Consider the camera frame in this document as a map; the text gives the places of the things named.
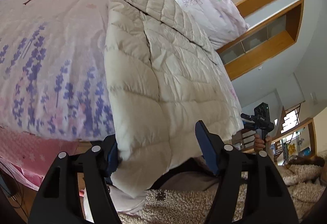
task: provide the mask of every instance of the beige puffer jacket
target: beige puffer jacket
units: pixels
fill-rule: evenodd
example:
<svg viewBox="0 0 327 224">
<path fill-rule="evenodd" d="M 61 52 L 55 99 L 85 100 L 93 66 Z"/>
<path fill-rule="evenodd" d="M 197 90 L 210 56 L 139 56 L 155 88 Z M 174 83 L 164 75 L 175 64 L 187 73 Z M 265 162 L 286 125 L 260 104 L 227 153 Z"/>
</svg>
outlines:
<svg viewBox="0 0 327 224">
<path fill-rule="evenodd" d="M 315 165 L 291 165 L 289 169 L 278 166 L 288 187 L 294 206 L 301 220 L 319 200 L 325 187 L 305 181 L 319 176 L 322 168 Z M 138 216 L 119 214 L 124 224 L 200 224 L 204 223 L 215 197 L 216 188 L 204 192 L 179 192 L 149 190 L 145 207 Z M 242 218 L 246 197 L 246 184 L 241 185 L 233 220 Z"/>
</svg>

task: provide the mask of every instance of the floral bedsheet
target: floral bedsheet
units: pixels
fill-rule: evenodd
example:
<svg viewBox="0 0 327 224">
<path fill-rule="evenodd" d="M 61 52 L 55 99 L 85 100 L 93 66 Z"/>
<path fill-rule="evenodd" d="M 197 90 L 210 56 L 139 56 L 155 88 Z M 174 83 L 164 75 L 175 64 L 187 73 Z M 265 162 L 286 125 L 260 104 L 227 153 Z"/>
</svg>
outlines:
<svg viewBox="0 0 327 224">
<path fill-rule="evenodd" d="M 0 0 L 0 126 L 44 138 L 114 134 L 107 0 Z"/>
</svg>

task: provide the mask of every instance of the metal bolt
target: metal bolt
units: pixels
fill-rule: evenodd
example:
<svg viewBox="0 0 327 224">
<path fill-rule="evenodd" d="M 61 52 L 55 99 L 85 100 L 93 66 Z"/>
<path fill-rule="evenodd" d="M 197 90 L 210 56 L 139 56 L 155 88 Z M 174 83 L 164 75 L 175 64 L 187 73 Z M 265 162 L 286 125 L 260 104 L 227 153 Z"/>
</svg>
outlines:
<svg viewBox="0 0 327 224">
<path fill-rule="evenodd" d="M 100 146 L 94 146 L 94 147 L 92 147 L 92 151 L 93 152 L 98 152 L 100 150 L 101 150 L 101 147 Z"/>
<path fill-rule="evenodd" d="M 58 157 L 59 157 L 60 159 L 63 159 L 66 155 L 67 155 L 66 152 L 60 152 L 60 153 L 58 154 Z"/>
<path fill-rule="evenodd" d="M 232 151 L 232 150 L 233 150 L 233 146 L 230 145 L 230 144 L 226 144 L 226 145 L 224 145 L 224 149 L 225 149 L 226 151 Z"/>
<path fill-rule="evenodd" d="M 263 158 L 265 158 L 267 156 L 267 152 L 263 151 L 263 150 L 260 150 L 259 151 L 259 155 Z"/>
</svg>

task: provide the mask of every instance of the pillow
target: pillow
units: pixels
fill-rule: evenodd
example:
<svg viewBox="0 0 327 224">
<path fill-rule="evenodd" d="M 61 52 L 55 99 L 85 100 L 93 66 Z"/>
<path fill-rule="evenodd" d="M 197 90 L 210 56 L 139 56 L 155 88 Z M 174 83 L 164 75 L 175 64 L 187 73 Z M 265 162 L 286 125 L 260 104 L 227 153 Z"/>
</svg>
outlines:
<svg viewBox="0 0 327 224">
<path fill-rule="evenodd" d="M 215 50 L 244 34 L 246 24 L 232 0 L 176 0 L 206 32 Z"/>
</svg>

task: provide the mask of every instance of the person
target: person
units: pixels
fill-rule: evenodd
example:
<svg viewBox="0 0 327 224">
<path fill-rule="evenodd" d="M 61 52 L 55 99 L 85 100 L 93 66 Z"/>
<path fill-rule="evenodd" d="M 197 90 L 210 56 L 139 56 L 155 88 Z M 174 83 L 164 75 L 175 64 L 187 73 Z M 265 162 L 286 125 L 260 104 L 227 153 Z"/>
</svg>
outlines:
<svg viewBox="0 0 327 224">
<path fill-rule="evenodd" d="M 271 141 L 268 136 L 266 150 L 273 160 Z M 259 152 L 264 147 L 265 142 L 255 134 L 254 150 Z M 302 163 L 294 160 L 288 166 L 277 166 L 288 186 L 299 220 L 319 200 L 325 189 L 323 183 L 327 172 L 327 163 L 324 160 L 322 163 L 319 158 L 305 159 Z M 242 179 L 233 221 L 241 219 L 243 214 L 247 173 L 242 173 Z M 122 223 L 200 224 L 204 223 L 211 208 L 220 180 L 210 172 L 204 159 L 198 157 L 170 170 L 138 197 L 132 198 L 114 186 L 108 186 L 108 189 Z M 86 219 L 93 222 L 86 191 L 84 210 Z"/>
</svg>

